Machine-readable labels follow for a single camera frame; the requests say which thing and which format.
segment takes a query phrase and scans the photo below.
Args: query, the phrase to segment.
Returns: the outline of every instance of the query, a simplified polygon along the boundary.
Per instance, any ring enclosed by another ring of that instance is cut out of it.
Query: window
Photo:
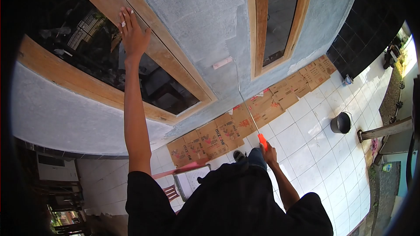
[[[47,79],[123,109],[125,51],[115,24],[128,6],[153,31],[139,66],[146,117],[175,124],[216,100],[144,0],[34,1],[19,61]]]
[[[309,0],[248,0],[252,79],[291,57],[308,5]]]

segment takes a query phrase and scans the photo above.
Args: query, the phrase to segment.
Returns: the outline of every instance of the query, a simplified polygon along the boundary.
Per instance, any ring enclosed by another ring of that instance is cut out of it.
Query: human arm
[[[267,147],[268,149],[265,151],[264,147],[260,144],[264,160],[276,177],[281,202],[283,203],[284,209],[287,211],[300,199],[300,197],[277,163],[276,148],[273,148],[269,142],[267,142]]]
[[[131,8],[122,7],[119,16],[121,23],[118,24],[118,29],[126,50],[124,137],[129,153],[129,172],[138,170],[151,175],[152,152],[139,82],[140,59],[149,45],[151,29],[142,32]]]

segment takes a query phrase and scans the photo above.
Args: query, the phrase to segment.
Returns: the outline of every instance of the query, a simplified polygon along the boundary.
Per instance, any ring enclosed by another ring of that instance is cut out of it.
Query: paint roller handle
[[[267,140],[264,138],[264,135],[258,134],[257,136],[258,136],[258,139],[260,140],[260,143],[264,146],[265,151],[267,151],[268,150]]]

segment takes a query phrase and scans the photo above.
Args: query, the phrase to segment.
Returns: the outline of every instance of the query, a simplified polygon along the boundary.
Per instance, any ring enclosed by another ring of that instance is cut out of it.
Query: wooden window frame
[[[147,27],[152,29],[146,54],[199,100],[197,104],[178,115],[143,102],[147,118],[175,125],[217,101],[215,94],[145,0],[90,0],[90,2],[114,25],[120,21],[118,13],[121,6],[131,7],[136,13],[141,29],[145,30]],[[44,78],[75,93],[111,107],[121,110],[124,108],[124,92],[66,63],[27,35],[22,41],[18,61]]]
[[[251,41],[251,80],[272,70],[291,58],[303,22],[306,17],[310,0],[297,0],[296,10],[292,21],[289,38],[287,39],[284,55],[263,67],[265,36],[267,33],[268,0],[248,0],[249,30]]]

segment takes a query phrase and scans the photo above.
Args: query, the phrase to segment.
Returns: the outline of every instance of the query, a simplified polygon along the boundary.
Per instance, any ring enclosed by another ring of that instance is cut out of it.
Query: shoe
[[[234,160],[235,162],[239,162],[245,158],[245,155],[240,152],[239,150],[234,151]]]

